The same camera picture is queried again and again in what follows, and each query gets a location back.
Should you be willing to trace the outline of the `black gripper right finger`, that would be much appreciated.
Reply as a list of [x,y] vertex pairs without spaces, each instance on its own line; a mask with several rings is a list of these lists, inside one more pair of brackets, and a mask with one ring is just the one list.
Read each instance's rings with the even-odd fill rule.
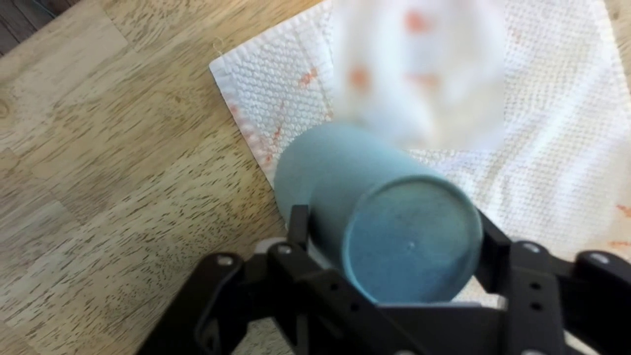
[[488,218],[475,279],[504,299],[504,355],[575,355],[569,334],[601,355],[631,355],[631,265],[605,251],[571,263],[532,241],[510,241]]

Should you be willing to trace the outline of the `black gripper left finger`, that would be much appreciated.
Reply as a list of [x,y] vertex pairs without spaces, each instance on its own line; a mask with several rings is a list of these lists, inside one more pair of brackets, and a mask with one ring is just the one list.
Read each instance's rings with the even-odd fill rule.
[[135,355],[230,355],[248,324],[272,318],[295,355],[421,355],[421,348],[341,273],[307,255],[309,208],[287,235],[242,261],[201,259]]

